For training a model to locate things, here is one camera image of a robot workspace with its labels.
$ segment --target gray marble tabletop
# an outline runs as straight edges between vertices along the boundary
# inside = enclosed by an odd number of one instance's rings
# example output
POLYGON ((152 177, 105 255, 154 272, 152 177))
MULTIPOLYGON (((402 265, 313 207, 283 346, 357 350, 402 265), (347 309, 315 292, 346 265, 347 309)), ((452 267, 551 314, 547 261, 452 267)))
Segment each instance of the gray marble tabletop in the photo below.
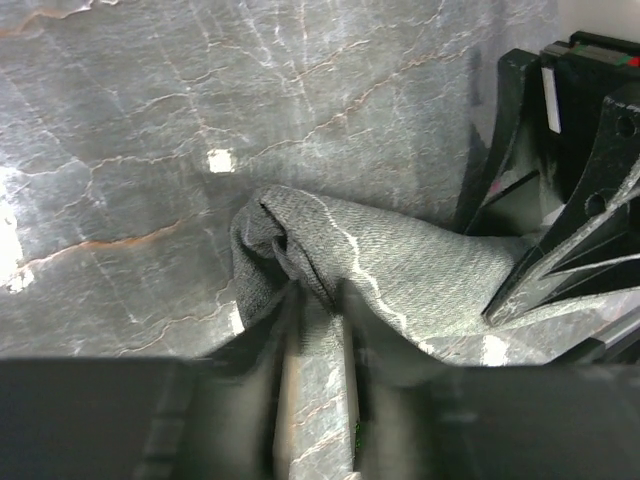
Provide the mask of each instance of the gray marble tabletop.
MULTIPOLYGON (((557 36, 551 0, 0 1, 0 355, 237 335, 228 229, 260 185, 451 225, 498 58, 557 36)), ((629 303, 421 347, 540 363, 629 303)), ((340 356, 300 359, 295 478, 350 475, 340 356)))

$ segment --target screw hole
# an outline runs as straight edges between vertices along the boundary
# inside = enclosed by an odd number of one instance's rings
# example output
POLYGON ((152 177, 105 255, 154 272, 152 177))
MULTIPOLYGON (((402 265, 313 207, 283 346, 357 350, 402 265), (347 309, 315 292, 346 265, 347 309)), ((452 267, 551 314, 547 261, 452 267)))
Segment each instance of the screw hole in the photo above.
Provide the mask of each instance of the screw hole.
POLYGON ((587 199, 584 210, 589 217, 595 217, 607 210, 607 202, 602 195, 594 193, 587 199))
POLYGON ((631 117, 625 116, 618 118, 616 128, 618 129, 618 135, 622 138, 631 138, 636 133, 636 126, 634 125, 631 117))

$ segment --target gray fabric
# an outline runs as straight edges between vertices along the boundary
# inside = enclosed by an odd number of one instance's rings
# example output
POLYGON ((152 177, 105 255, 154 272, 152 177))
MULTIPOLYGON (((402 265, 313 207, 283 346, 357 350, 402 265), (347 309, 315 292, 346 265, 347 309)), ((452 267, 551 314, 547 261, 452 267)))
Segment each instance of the gray fabric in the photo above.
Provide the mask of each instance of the gray fabric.
MULTIPOLYGON (((481 316, 515 262, 519 238, 466 237, 397 213, 273 186, 258 190, 232 225, 237 301, 245 324, 299 278, 329 311, 341 279, 406 338, 484 333, 481 316)), ((568 313, 584 304, 536 310, 505 328, 568 313)), ((307 341, 331 348, 339 318, 307 325, 307 341)))

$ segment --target marble surface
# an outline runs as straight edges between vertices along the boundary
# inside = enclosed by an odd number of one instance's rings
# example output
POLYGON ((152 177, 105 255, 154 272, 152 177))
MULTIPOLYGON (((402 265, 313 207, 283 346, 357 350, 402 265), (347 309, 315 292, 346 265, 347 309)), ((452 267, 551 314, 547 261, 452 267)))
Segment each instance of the marble surface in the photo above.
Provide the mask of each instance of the marble surface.
MULTIPOLYGON (((259 185, 451 225, 498 58, 557 30, 552 0, 1 0, 0 355, 232 338, 228 229, 259 185)), ((543 362, 612 312, 422 347, 543 362)), ((348 475, 341 364, 302 363, 296 477, 348 475)))

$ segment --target cloth fold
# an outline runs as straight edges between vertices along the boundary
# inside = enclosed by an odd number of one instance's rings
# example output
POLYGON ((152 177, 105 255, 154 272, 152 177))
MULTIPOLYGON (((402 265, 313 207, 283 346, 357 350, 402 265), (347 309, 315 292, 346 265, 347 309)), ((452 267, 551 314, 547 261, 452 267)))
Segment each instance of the cloth fold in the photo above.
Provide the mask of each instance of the cloth fold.
MULTIPOLYGON (((497 331, 481 313, 531 247, 520 238, 467 237, 401 214, 283 186, 256 191, 236 215, 231 236, 245 326, 256 321, 256 313, 289 278, 300 279, 328 312, 324 323, 305 326, 305 343, 321 350, 340 338, 335 300, 342 279, 354 282, 371 308, 416 344, 497 331)), ((577 308, 537 309, 500 329, 577 308)))

